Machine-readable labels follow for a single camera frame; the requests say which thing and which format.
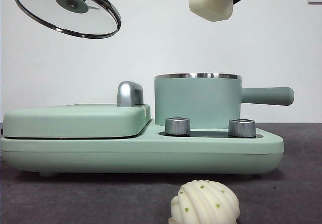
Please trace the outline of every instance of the mint green appliance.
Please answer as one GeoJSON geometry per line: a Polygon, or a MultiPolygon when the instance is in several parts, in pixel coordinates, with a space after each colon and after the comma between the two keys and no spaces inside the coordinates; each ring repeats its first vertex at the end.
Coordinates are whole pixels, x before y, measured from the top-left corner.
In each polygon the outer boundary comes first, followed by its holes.
{"type": "Polygon", "coordinates": [[[122,82],[117,104],[7,112],[0,144],[2,157],[11,166],[43,176],[62,172],[260,174],[275,169],[282,159],[279,136],[261,129],[246,138],[229,134],[227,128],[167,134],[150,118],[142,87],[122,82]]]}

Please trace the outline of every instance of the appliance base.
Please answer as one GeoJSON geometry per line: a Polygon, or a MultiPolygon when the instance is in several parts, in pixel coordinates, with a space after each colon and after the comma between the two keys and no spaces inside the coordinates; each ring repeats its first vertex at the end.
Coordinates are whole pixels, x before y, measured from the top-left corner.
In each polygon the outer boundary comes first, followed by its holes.
{"type": "Polygon", "coordinates": [[[172,137],[148,123],[141,134],[119,139],[1,139],[11,166],[55,173],[261,174],[280,163],[283,139],[256,129],[261,138],[172,137]]]}

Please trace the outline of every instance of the appliance foot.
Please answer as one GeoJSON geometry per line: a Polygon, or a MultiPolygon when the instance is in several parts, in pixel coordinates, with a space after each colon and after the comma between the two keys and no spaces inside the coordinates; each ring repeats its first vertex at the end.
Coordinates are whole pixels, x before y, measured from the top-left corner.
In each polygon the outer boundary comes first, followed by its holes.
{"type": "Polygon", "coordinates": [[[57,172],[46,172],[46,171],[44,171],[44,172],[39,172],[39,175],[41,177],[53,177],[53,176],[58,175],[58,173],[57,172]]]}

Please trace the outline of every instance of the pot lid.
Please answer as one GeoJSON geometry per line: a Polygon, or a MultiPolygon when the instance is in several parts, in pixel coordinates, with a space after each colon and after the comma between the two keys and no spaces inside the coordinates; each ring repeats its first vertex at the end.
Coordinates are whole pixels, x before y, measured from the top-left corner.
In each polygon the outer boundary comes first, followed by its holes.
{"type": "Polygon", "coordinates": [[[121,27],[108,0],[15,0],[28,16],[48,28],[82,38],[107,38],[121,27]]]}

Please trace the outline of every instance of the saucepan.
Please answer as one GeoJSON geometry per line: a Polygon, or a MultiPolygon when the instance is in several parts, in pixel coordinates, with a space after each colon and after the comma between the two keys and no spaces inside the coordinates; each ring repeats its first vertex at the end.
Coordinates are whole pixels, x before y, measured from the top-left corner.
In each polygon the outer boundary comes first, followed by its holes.
{"type": "Polygon", "coordinates": [[[168,117],[190,119],[192,129],[224,129],[240,118],[241,103],[291,105],[289,87],[242,88],[241,76],[224,73],[177,73],[156,76],[155,123],[168,117]]]}

